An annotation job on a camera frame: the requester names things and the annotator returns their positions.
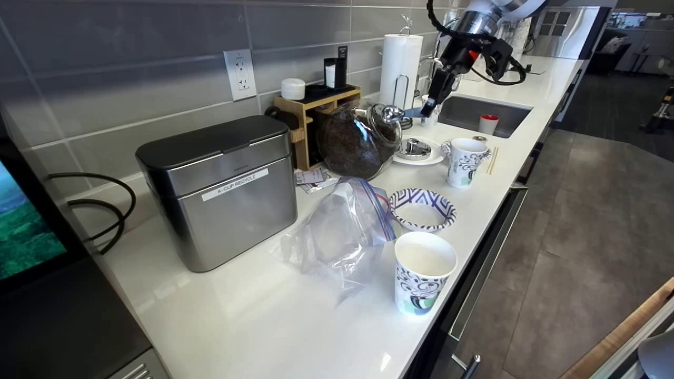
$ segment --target plastic wrap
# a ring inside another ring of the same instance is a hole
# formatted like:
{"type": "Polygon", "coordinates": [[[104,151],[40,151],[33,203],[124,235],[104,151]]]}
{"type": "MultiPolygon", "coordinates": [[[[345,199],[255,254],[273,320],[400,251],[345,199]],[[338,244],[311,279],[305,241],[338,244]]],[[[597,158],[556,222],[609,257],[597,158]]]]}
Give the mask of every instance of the plastic wrap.
{"type": "Polygon", "coordinates": [[[302,271],[326,275],[341,300],[372,283],[382,248],[394,229],[365,180],[341,180],[316,210],[284,239],[287,261],[302,271]]]}

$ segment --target cup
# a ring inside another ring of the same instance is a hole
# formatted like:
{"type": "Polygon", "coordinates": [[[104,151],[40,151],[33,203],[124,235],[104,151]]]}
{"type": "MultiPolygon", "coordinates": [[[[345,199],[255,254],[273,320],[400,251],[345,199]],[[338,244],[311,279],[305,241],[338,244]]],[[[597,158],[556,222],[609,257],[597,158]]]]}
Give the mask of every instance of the cup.
{"type": "Polygon", "coordinates": [[[497,131],[497,124],[499,124],[499,117],[497,114],[483,114],[481,117],[481,132],[494,135],[494,131],[497,131]]]}
{"type": "Polygon", "coordinates": [[[284,78],[280,82],[283,100],[303,100],[305,97],[305,82],[302,78],[284,78]]]}
{"type": "Polygon", "coordinates": [[[650,378],[674,376],[674,330],[647,339],[639,347],[639,363],[650,378]]]}
{"type": "Polygon", "coordinates": [[[470,187],[473,176],[489,157],[488,143],[479,139],[454,139],[450,146],[442,148],[442,151],[447,154],[447,183],[452,187],[470,187]]]}
{"type": "Polygon", "coordinates": [[[428,314],[455,269],[454,246],[430,233],[396,241],[396,305],[405,314],[428,314]]]}

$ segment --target gray floor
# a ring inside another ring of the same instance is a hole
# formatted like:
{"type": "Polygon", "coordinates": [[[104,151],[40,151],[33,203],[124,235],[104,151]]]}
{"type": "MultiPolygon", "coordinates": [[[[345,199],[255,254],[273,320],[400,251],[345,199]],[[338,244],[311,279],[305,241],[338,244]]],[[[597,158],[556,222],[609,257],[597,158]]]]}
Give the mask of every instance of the gray floor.
{"type": "Polygon", "coordinates": [[[658,132],[641,129],[672,85],[667,77],[587,77],[562,129],[627,142],[674,160],[674,122],[658,132]]]}
{"type": "Polygon", "coordinates": [[[561,131],[477,303],[477,378],[561,378],[674,275],[674,162],[561,131]]]}

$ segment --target white countertop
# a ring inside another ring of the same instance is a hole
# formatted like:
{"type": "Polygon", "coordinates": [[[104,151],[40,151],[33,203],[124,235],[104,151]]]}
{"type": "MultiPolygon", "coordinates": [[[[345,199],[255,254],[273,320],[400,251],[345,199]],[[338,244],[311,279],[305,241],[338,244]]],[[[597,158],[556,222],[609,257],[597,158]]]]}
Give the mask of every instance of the white countertop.
{"type": "MultiPolygon", "coordinates": [[[[499,148],[492,176],[488,160],[470,190],[452,190],[445,185],[442,164],[417,169],[388,162],[373,181],[390,195],[413,185],[430,187],[455,205],[457,222],[439,236],[455,246],[459,269],[439,303],[454,291],[455,279],[577,71],[577,61],[531,58],[524,61],[539,74],[530,77],[524,85],[494,86],[463,78],[457,90],[463,97],[533,107],[511,139],[489,139],[492,148],[499,148]]],[[[433,122],[412,132],[434,142],[475,135],[433,122]]],[[[329,191],[298,191],[300,219],[312,214],[322,195],[329,191]]],[[[440,308],[421,319],[396,309],[392,251],[385,251],[366,288],[338,302],[340,291],[334,283],[300,275],[284,264],[279,246],[287,233],[208,275],[193,275],[179,261],[165,218],[156,214],[146,226],[130,233],[105,256],[104,266],[177,379],[400,378],[440,308]]]]}

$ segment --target electrical outlet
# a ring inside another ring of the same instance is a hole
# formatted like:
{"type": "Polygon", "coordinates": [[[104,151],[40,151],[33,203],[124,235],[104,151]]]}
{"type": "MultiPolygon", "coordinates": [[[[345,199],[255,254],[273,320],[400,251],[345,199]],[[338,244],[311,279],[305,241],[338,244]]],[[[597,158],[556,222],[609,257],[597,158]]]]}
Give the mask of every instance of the electrical outlet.
{"type": "Polygon", "coordinates": [[[227,78],[235,100],[255,97],[255,71],[252,51],[226,51],[227,78]]]}

